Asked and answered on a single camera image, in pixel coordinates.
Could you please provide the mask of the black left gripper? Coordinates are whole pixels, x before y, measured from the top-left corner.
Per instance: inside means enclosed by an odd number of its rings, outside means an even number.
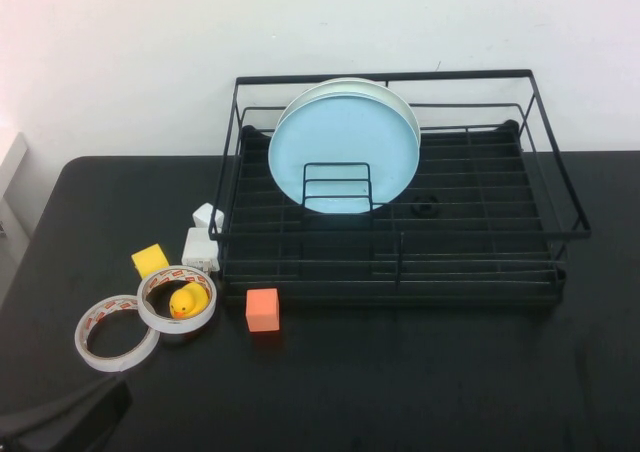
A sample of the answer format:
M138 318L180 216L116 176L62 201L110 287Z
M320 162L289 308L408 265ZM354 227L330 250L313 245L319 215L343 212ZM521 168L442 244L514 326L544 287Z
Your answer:
M101 451L130 405L124 379L100 379L62 398L3 415L1 449Z

